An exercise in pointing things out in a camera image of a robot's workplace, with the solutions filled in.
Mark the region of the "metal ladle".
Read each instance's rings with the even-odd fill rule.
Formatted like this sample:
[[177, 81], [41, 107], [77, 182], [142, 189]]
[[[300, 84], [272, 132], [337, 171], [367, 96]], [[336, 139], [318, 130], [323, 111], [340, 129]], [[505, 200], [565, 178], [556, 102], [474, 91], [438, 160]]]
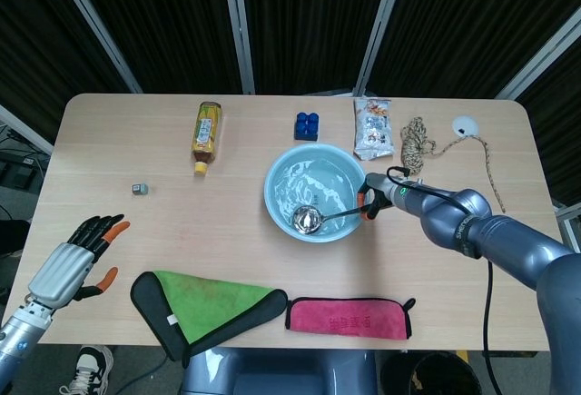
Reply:
[[369, 209], [369, 204], [350, 209], [344, 212], [337, 212], [330, 215], [323, 215], [316, 207], [304, 205], [299, 207], [292, 215], [292, 225], [294, 229], [302, 235], [311, 235], [317, 232], [326, 221], [335, 220], [353, 214], [363, 213]]

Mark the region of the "white snack bag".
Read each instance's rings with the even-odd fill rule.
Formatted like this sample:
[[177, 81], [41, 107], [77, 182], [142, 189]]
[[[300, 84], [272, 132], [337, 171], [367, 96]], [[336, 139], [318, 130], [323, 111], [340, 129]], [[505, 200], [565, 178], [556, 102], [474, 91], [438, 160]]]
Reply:
[[391, 101], [379, 98], [354, 100], [354, 153], [362, 161], [371, 161], [395, 152], [390, 123]]

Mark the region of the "blue toy building block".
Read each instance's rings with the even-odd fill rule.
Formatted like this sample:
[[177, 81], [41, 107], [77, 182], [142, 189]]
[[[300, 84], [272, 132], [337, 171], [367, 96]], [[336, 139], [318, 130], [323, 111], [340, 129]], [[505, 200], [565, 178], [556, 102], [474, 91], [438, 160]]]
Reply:
[[316, 142], [319, 138], [319, 120], [319, 115], [316, 113], [298, 113], [294, 124], [294, 139]]

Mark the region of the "green and black cloth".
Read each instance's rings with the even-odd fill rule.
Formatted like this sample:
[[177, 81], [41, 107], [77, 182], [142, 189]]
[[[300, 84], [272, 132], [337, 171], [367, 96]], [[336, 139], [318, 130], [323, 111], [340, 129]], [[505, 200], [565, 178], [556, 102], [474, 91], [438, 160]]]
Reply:
[[178, 272], [143, 272], [130, 298], [166, 355], [187, 367], [190, 357], [282, 315], [282, 289], [205, 279]]

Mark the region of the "grey partition post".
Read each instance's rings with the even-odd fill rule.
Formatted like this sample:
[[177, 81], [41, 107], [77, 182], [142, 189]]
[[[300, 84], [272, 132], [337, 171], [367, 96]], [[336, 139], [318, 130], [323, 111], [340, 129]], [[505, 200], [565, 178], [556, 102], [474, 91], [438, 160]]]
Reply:
[[123, 79], [123, 82], [132, 94], [142, 94], [143, 89], [132, 69], [126, 62], [122, 51], [114, 41], [103, 19], [91, 0], [72, 0], [84, 21], [93, 32], [95, 38], [109, 57], [113, 67]]
[[8, 109], [0, 104], [0, 120], [6, 123], [11, 129], [21, 134], [26, 140], [30, 141], [42, 152], [51, 155], [54, 146], [49, 143], [43, 136], [34, 129], [12, 114]]
[[244, 94], [256, 94], [245, 0], [227, 0], [227, 4], [241, 89]]
[[580, 37], [581, 6], [539, 48], [505, 87], [498, 92], [496, 99], [516, 100]]
[[353, 96], [362, 96], [365, 94], [396, 1], [397, 0], [379, 1], [375, 20], [369, 35], [368, 45], [359, 69], [358, 79], [352, 90]]

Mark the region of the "black trash bin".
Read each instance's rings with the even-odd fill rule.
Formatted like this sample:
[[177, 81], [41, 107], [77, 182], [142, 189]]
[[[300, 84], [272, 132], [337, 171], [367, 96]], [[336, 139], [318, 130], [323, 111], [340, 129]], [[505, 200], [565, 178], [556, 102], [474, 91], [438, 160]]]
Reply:
[[482, 395], [478, 377], [459, 356], [433, 352], [414, 366], [409, 395]]

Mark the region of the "pink cloth with black trim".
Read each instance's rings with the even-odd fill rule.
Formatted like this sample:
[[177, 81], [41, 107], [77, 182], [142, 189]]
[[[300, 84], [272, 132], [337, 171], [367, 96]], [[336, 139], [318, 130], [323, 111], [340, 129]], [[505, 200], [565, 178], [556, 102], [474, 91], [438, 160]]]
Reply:
[[409, 311], [414, 298], [401, 304], [383, 298], [301, 297], [287, 306], [285, 328], [310, 334], [404, 341], [411, 337]]

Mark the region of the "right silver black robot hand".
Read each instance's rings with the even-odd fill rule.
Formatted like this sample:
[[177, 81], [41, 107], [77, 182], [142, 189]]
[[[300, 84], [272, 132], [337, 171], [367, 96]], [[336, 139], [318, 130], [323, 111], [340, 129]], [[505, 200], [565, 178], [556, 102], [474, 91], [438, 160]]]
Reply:
[[[357, 207], [362, 220], [372, 221], [379, 212], [393, 206], [391, 193], [399, 186], [399, 182], [392, 182], [384, 173], [368, 173], [357, 192]], [[373, 200], [366, 205], [369, 191], [373, 192]]]

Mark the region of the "black floor device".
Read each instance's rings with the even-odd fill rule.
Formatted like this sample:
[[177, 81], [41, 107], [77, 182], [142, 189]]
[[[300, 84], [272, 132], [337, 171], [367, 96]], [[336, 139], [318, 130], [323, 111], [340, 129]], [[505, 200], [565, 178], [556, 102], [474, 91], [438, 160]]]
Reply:
[[16, 154], [0, 150], [0, 187], [17, 191], [41, 192], [46, 166], [30, 153]]

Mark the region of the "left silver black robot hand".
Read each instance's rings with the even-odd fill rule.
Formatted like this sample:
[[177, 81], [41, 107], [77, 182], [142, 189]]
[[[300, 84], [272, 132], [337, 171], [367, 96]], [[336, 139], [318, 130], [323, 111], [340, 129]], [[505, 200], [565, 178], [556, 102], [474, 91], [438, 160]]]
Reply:
[[82, 222], [66, 242], [59, 244], [28, 285], [33, 302], [52, 311], [70, 301], [82, 301], [104, 293], [115, 280], [112, 267], [95, 285], [84, 284], [94, 265], [114, 239], [130, 223], [121, 214], [94, 216]]

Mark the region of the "light blue water basin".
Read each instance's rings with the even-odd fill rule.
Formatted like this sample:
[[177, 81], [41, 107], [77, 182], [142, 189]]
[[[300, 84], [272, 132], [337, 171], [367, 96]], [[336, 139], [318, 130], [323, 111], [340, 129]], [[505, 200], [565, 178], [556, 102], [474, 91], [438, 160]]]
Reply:
[[328, 215], [356, 207], [365, 172], [353, 156], [325, 143], [306, 143], [283, 153], [269, 169], [264, 201], [272, 220], [289, 236], [304, 242], [326, 243], [353, 233], [362, 223], [352, 214], [326, 221], [321, 229], [304, 235], [292, 224], [292, 215], [312, 205]]

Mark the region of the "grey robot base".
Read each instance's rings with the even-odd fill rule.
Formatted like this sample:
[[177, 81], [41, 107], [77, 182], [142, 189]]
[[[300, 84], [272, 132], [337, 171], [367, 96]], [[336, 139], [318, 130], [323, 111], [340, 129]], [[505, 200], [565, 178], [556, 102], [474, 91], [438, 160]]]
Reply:
[[375, 354], [215, 347], [190, 358], [180, 395], [378, 395]]

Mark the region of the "white and black sneaker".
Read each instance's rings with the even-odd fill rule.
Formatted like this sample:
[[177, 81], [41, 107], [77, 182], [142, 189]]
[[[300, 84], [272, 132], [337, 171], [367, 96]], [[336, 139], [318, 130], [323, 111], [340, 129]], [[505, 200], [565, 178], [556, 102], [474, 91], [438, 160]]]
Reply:
[[113, 369], [112, 351], [103, 345], [83, 345], [74, 377], [59, 388], [59, 395], [105, 395]]

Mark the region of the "yellow tea bottle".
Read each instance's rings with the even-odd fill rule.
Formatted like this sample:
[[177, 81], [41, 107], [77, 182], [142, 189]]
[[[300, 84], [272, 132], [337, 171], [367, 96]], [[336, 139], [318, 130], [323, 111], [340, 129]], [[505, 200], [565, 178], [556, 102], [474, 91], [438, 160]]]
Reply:
[[222, 106], [215, 102], [203, 102], [199, 106], [192, 136], [194, 173], [204, 176], [217, 151], [222, 120]]

